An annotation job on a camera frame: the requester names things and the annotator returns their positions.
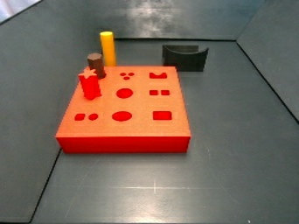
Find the shape hole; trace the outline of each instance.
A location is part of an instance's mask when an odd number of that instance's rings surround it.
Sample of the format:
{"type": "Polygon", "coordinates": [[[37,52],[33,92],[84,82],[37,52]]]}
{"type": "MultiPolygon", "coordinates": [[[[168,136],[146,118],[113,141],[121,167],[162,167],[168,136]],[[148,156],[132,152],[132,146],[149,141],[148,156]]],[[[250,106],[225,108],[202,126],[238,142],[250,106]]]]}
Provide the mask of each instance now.
{"type": "Polygon", "coordinates": [[[97,115],[97,114],[90,114],[90,115],[88,116],[88,119],[89,119],[90,121],[94,121],[94,120],[98,119],[98,115],[97,115]]]}
{"type": "Polygon", "coordinates": [[[117,111],[113,115],[112,115],[113,120],[118,121],[118,122],[124,122],[126,120],[129,120],[132,118],[132,114],[126,111],[117,111]]]}
{"type": "Polygon", "coordinates": [[[158,95],[157,90],[149,90],[149,95],[158,95]]]}
{"type": "Polygon", "coordinates": [[[132,89],[129,88],[120,88],[117,91],[116,91],[116,96],[121,99],[125,99],[128,97],[130,97],[133,94],[133,91],[132,89]]]}
{"type": "Polygon", "coordinates": [[[82,121],[85,118],[85,114],[76,114],[74,115],[74,121],[82,121]]]}
{"type": "Polygon", "coordinates": [[[161,90],[161,95],[169,95],[170,91],[169,90],[161,90]]]}
{"type": "Polygon", "coordinates": [[[149,79],[166,79],[166,73],[160,74],[149,73],[149,79]]]}
{"type": "Polygon", "coordinates": [[[165,120],[169,121],[173,119],[170,111],[153,111],[153,119],[157,121],[165,120]]]}

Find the red shape sorter board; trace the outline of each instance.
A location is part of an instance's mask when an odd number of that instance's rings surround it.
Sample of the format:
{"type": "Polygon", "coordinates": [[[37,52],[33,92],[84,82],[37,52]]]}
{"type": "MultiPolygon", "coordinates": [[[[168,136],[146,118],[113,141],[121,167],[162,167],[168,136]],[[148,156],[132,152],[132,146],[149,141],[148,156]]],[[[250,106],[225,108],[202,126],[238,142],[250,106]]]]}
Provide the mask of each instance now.
{"type": "Polygon", "coordinates": [[[80,84],[56,139],[66,153],[186,152],[190,131],[173,66],[108,66],[101,96],[80,84]]]}

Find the gray floor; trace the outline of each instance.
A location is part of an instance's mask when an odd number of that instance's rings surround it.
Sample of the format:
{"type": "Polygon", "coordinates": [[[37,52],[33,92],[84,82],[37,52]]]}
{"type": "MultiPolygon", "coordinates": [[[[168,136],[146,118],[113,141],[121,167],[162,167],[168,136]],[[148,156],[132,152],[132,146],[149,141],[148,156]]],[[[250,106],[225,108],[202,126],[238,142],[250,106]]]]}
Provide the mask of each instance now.
{"type": "Polygon", "coordinates": [[[65,155],[33,223],[299,222],[299,126],[233,42],[116,42],[118,65],[160,65],[161,44],[209,47],[180,73],[186,154],[65,155]]]}

